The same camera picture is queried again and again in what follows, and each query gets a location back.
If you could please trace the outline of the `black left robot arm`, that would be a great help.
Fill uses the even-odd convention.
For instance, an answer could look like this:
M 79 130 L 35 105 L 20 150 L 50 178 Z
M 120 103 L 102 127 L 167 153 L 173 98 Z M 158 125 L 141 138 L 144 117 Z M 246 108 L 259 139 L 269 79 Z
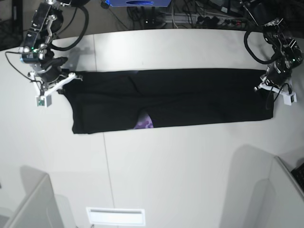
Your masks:
M 244 35 L 244 45 L 250 56 L 258 63 L 266 65 L 266 72 L 261 76 L 261 83 L 254 88 L 269 89 L 280 93 L 284 87 L 291 94 L 289 82 L 292 70 L 304 61 L 293 32 L 303 32 L 300 25 L 304 21 L 304 2 L 302 0 L 242 0 L 242 7 L 254 22 Z M 261 60 L 248 44 L 249 35 L 259 31 L 266 43 L 270 44 L 274 54 L 269 60 Z

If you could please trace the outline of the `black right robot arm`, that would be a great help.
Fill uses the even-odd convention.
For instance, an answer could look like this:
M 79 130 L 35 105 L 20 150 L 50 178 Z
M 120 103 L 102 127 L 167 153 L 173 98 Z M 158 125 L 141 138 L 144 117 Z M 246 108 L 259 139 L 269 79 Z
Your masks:
M 32 67 L 33 71 L 25 78 L 37 87 L 38 96 L 57 91 L 73 79 L 82 79 L 82 76 L 62 69 L 68 58 L 54 57 L 54 51 L 68 51 L 81 41 L 89 23 L 89 13 L 85 8 L 87 3 L 86 0 L 45 0 L 36 10 L 23 44 L 16 53 L 21 62 Z M 83 12 L 84 27 L 74 43 L 67 47 L 57 47 L 52 42 L 63 32 L 61 27 L 64 17 L 60 7 L 65 6 Z

